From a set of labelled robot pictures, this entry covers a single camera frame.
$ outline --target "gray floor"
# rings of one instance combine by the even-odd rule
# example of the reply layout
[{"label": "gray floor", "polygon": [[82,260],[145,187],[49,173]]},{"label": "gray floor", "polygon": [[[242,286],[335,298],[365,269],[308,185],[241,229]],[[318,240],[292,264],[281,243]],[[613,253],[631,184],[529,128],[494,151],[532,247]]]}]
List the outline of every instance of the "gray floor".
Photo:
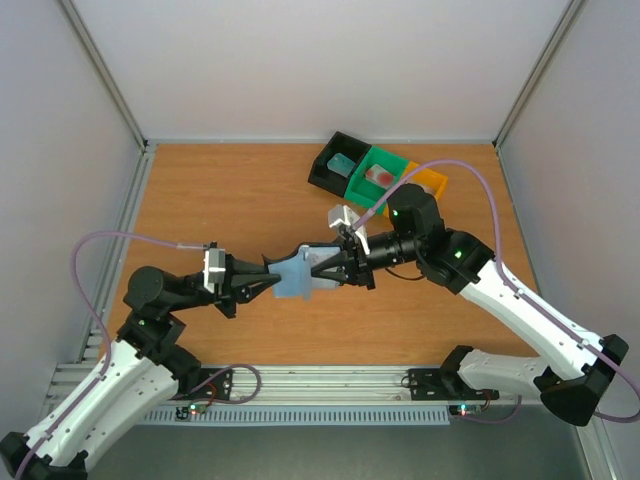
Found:
[{"label": "gray floor", "polygon": [[136,427],[90,480],[579,480],[575,429],[538,409],[505,426]]}]

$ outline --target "light blue object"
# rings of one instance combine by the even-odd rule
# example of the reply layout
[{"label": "light blue object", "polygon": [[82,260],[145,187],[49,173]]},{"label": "light blue object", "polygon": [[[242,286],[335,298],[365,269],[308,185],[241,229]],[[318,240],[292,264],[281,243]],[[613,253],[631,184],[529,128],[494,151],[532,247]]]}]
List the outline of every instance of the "light blue object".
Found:
[{"label": "light blue object", "polygon": [[332,172],[337,173],[338,175],[342,175],[343,177],[348,177],[349,174],[355,168],[356,163],[351,160],[349,157],[344,156],[341,153],[336,153],[331,159],[327,162],[327,168]]},{"label": "light blue object", "polygon": [[338,282],[324,278],[312,278],[311,267],[339,252],[339,247],[301,245],[295,256],[272,263],[268,266],[269,273],[280,275],[280,281],[271,288],[273,296],[276,298],[302,296],[305,300],[310,300],[313,289],[331,290],[337,288]]}]

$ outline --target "white wall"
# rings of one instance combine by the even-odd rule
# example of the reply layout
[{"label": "white wall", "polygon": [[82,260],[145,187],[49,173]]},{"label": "white wall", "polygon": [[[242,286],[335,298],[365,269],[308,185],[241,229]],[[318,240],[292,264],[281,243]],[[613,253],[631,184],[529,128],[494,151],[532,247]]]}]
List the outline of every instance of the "white wall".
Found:
[{"label": "white wall", "polygon": [[[78,350],[86,313],[69,253],[83,234],[113,228],[137,156],[56,3],[3,2],[0,437],[36,421],[55,364]],[[104,250],[82,258],[89,290]]]},{"label": "white wall", "polygon": [[[544,296],[631,345],[640,379],[640,3],[590,1],[504,147],[505,170]],[[619,379],[602,409],[640,402]],[[607,424],[638,478],[640,424]]]},{"label": "white wall", "polygon": [[149,138],[493,140],[567,0],[83,0]]}]

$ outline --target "wooden table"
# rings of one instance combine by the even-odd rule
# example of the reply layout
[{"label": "wooden table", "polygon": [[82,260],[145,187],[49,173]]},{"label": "wooden table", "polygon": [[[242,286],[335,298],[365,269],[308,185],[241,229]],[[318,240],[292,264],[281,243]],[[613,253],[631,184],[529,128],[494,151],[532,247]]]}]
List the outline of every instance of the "wooden table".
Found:
[{"label": "wooden table", "polygon": [[[453,157],[470,162],[494,189],[505,261],[533,285],[511,201],[490,145],[383,145],[409,160]],[[217,241],[240,259],[278,258],[305,241],[331,241],[327,211],[341,199],[307,183],[322,145],[160,145],[135,231],[165,240]],[[489,207],[477,180],[442,167],[449,186],[439,202],[448,226],[494,245]],[[386,218],[370,234],[390,230]],[[121,299],[129,275],[155,265],[177,275],[202,268],[202,254],[133,242],[109,322],[113,334],[127,316]],[[396,269],[408,276],[415,265]],[[407,282],[385,272],[377,288],[344,286],[300,298],[267,291],[238,307],[234,320],[211,306],[178,313],[187,324],[179,343],[203,363],[439,364],[457,344],[530,355],[532,350],[492,316],[427,281]]]}]

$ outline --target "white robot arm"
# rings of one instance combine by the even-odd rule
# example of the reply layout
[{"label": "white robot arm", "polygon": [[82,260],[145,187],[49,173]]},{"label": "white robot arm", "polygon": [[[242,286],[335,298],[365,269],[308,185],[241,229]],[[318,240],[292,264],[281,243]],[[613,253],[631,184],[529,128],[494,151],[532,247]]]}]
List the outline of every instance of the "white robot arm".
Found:
[{"label": "white robot arm", "polygon": [[250,302],[280,276],[215,244],[203,250],[204,269],[193,275],[176,277],[155,267],[134,272],[124,297],[131,314],[109,353],[49,416],[25,434],[11,432],[0,440],[0,456],[12,476],[84,480],[104,452],[158,404],[176,395],[185,401],[215,395],[229,403],[232,373],[219,377],[220,369],[202,368],[176,345],[185,325],[172,312],[213,304],[232,318],[237,304]]},{"label": "white robot arm", "polygon": [[[435,199],[418,185],[401,186],[389,197],[388,205],[394,231],[372,237],[366,237],[364,227],[355,232],[350,228],[357,216],[347,207],[343,212],[332,210],[329,223],[343,237],[343,250],[313,267],[312,275],[375,288],[374,270],[415,261],[427,280],[491,313],[540,354],[537,358],[518,358],[458,346],[440,368],[452,396],[466,386],[538,398],[561,419],[586,425],[615,374],[586,346],[619,365],[627,344],[616,335],[602,338],[567,318],[505,265],[499,272],[494,252],[466,232],[445,228]],[[505,283],[501,273],[512,285]],[[534,308],[525,297],[540,308]],[[540,309],[559,320],[581,342]]]}]

